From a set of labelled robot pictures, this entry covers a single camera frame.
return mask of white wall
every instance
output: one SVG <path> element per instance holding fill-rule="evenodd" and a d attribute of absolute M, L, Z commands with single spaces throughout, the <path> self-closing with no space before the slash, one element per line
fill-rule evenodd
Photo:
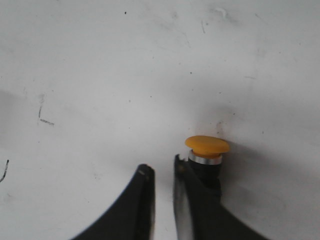
<path fill-rule="evenodd" d="M 147 163 L 155 239 L 175 240 L 173 158 L 198 134 L 231 143 L 230 211 L 271 239 L 320 239 L 319 10 L 317 0 L 2 0 L 0 239 L 73 237 Z"/>

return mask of yellow cap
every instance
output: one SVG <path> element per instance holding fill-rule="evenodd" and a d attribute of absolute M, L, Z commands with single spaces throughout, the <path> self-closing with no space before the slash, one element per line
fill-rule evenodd
<path fill-rule="evenodd" d="M 217 158 L 230 150 L 226 141 L 213 136 L 191 136 L 185 140 L 185 145 L 192 148 L 194 155 L 206 159 Z"/>

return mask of silver metal ring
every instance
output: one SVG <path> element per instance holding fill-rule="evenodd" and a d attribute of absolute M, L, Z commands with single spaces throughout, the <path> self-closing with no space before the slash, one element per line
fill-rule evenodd
<path fill-rule="evenodd" d="M 194 152 L 192 150 L 190 150 L 189 152 L 189 159 L 195 163 L 205 164 L 205 165 L 219 165 L 222 163 L 222 155 L 212 159 L 204 158 L 204 157 L 194 155 Z"/>

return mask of white surface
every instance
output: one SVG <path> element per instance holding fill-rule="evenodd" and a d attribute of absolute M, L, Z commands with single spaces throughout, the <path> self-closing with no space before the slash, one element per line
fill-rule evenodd
<path fill-rule="evenodd" d="M 73 237 L 147 163 L 155 239 L 175 240 L 173 158 L 195 134 L 231 142 L 223 202 L 237 217 L 271 239 L 320 239 L 319 1 L 0 9 L 0 239 Z"/>

